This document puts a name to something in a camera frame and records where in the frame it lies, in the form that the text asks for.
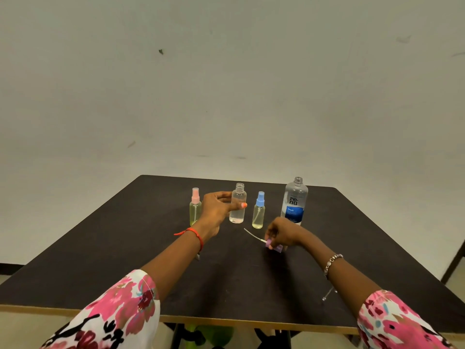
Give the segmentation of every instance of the bracelet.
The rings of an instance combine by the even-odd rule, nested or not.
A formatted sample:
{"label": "bracelet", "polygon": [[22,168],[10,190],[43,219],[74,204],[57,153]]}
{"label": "bracelet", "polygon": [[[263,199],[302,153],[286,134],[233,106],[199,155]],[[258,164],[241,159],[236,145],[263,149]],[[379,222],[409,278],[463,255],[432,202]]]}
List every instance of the bracelet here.
{"label": "bracelet", "polygon": [[344,258],[344,256],[342,256],[341,254],[335,254],[333,257],[331,257],[328,261],[328,263],[326,264],[326,268],[325,270],[323,271],[323,274],[325,275],[326,279],[328,279],[328,269],[329,267],[331,266],[331,264],[333,264],[333,262],[337,259],[337,258]]}
{"label": "bracelet", "polygon": [[187,230],[192,231],[192,232],[195,234],[195,236],[197,236],[197,238],[199,239],[199,241],[201,242],[201,249],[200,249],[200,251],[199,251],[199,252],[201,252],[202,249],[203,249],[203,240],[202,240],[201,236],[199,235],[199,233],[197,233],[197,230],[195,230],[194,228],[187,228],[186,230],[181,231],[180,233],[174,234],[174,236],[183,235]]}

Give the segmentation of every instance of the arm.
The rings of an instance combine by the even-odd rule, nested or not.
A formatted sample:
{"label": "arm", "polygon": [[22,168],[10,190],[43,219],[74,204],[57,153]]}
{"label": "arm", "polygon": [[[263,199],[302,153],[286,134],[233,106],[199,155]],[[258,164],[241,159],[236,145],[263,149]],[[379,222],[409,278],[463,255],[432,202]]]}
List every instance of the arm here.
{"label": "arm", "polygon": [[[322,270],[332,251],[319,238],[285,218],[276,218],[265,237],[270,248],[299,245],[317,261]],[[328,279],[353,316],[368,348],[451,348],[452,345],[393,293],[381,288],[345,259],[336,259],[328,270]]]}
{"label": "arm", "polygon": [[[208,193],[202,216],[192,226],[204,244],[218,234],[232,210],[247,207],[231,201],[231,192]],[[195,258],[201,242],[187,231],[140,270],[133,270],[60,328],[44,348],[149,349],[160,318],[160,301]]]}
{"label": "arm", "polygon": [[[305,248],[317,261],[322,270],[329,258],[337,252],[332,251],[314,234],[286,218],[276,218],[268,227],[265,240],[271,238],[270,247],[277,245],[299,245]],[[357,318],[358,311],[365,300],[381,288],[345,259],[338,258],[329,267],[328,279],[340,294],[353,316]]]}

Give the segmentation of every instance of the dark table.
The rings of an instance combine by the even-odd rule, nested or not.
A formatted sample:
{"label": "dark table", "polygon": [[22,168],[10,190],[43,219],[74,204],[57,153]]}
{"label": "dark table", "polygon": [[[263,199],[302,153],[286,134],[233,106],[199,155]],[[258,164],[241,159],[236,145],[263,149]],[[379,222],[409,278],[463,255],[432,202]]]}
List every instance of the dark table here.
{"label": "dark table", "polygon": [[[0,310],[72,316],[189,226],[192,187],[202,194],[235,182],[139,176],[0,286]],[[162,322],[247,325],[356,334],[356,321],[302,248],[279,254],[247,234],[265,192],[265,224],[280,214],[284,185],[245,182],[242,224],[226,220],[161,307]],[[332,187],[308,187],[302,226],[393,291],[433,328],[465,337],[465,304]]]}

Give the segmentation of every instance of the bottle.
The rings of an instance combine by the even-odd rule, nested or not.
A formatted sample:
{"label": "bottle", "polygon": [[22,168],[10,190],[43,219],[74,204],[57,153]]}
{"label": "bottle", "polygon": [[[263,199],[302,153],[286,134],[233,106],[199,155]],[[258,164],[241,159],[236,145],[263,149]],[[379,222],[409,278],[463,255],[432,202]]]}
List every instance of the bottle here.
{"label": "bottle", "polygon": [[191,226],[199,220],[202,214],[202,202],[199,196],[199,188],[192,189],[192,200],[189,204],[189,218]]}
{"label": "bottle", "polygon": [[[244,184],[238,182],[236,184],[236,189],[232,192],[231,203],[234,202],[245,202],[247,199],[247,193],[244,191]],[[242,223],[244,221],[245,209],[240,209],[238,211],[229,212],[229,221],[232,223]]]}
{"label": "bottle", "polygon": [[255,229],[263,228],[263,219],[264,219],[264,192],[259,191],[259,197],[257,198],[257,203],[253,208],[253,217],[252,217],[252,226]]}
{"label": "bottle", "polygon": [[284,190],[284,201],[281,209],[281,217],[300,225],[304,214],[305,202],[307,200],[308,188],[304,180],[296,177],[293,182],[286,185]]}

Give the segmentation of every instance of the contact lens solution bottle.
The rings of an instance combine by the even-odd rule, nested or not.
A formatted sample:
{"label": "contact lens solution bottle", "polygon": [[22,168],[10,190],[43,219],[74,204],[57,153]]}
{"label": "contact lens solution bottle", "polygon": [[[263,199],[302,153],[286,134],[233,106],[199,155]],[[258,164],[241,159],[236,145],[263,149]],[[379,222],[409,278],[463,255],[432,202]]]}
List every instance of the contact lens solution bottle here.
{"label": "contact lens solution bottle", "polygon": [[300,225],[304,215],[305,202],[307,201],[308,188],[301,177],[296,177],[293,182],[286,185],[284,190],[281,217]]}
{"label": "contact lens solution bottle", "polygon": [[[235,202],[245,202],[247,200],[247,193],[244,191],[244,184],[238,182],[236,184],[236,189],[232,192],[231,203]],[[242,223],[244,221],[244,213],[246,210],[240,209],[238,211],[229,212],[229,221],[232,223]]]}
{"label": "contact lens solution bottle", "polygon": [[199,220],[202,214],[202,202],[199,195],[199,188],[194,187],[192,189],[192,199],[189,204],[189,219],[191,226]]}

